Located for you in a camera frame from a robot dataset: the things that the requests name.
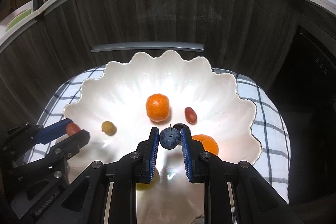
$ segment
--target white bowl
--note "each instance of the white bowl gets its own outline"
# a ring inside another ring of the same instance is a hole
[[[146,100],[154,93],[169,98],[167,121],[154,123],[147,117]],[[195,125],[185,120],[188,106],[198,116]],[[81,98],[63,112],[91,136],[68,161],[70,181],[94,160],[106,164],[136,150],[140,141],[148,139],[152,126],[161,131],[170,123],[187,124],[192,135],[214,138],[218,156],[225,161],[254,164],[261,153],[260,142],[251,134],[256,105],[239,98],[235,77],[214,73],[204,57],[187,61],[173,50],[159,58],[138,52],[129,63],[109,62],[102,77],[83,82]],[[115,135],[101,131],[104,121],[115,124]],[[204,187],[188,182],[181,146],[165,150],[159,145],[156,168],[159,182],[149,190],[137,191],[138,223],[191,223],[203,213]]]

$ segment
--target mandarin orange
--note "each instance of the mandarin orange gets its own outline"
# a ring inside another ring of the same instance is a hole
[[[193,140],[200,141],[205,151],[218,155],[219,148],[216,141],[208,135],[199,134],[192,136]]]
[[[146,102],[147,116],[153,122],[162,122],[169,116],[169,99],[161,93],[148,97]]]

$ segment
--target checkered cloth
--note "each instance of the checkered cloth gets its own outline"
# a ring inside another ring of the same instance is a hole
[[[99,78],[105,65],[87,70],[64,83],[49,101],[38,124],[48,126],[62,120],[63,108],[80,98],[80,87],[87,78]],[[257,106],[257,115],[252,126],[252,134],[262,144],[262,153],[254,168],[288,202],[288,170],[290,163],[290,145],[286,126],[278,110],[265,92],[250,78],[222,69],[213,69],[217,74],[229,72],[237,79],[238,94],[243,99],[253,101]],[[55,141],[35,145],[25,156],[25,162],[39,160],[46,156]]]

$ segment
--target wooden cabinet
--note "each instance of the wooden cabinet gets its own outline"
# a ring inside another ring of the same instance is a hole
[[[0,78],[15,99],[13,104],[22,108],[14,114],[18,117],[28,114],[30,121],[37,121],[53,93],[68,79],[42,21],[33,24],[3,50]]]
[[[68,0],[0,53],[0,90],[9,94],[6,104],[13,101],[10,111],[34,122],[66,80],[109,61],[129,62],[137,52],[91,53],[91,46],[146,41],[201,43],[203,53],[179,52],[182,58],[203,55],[212,67],[244,74],[267,89],[299,17],[290,0]],[[8,125],[17,122],[11,117]]]
[[[45,15],[44,24],[68,79],[97,66],[87,44],[75,0],[68,0]]]

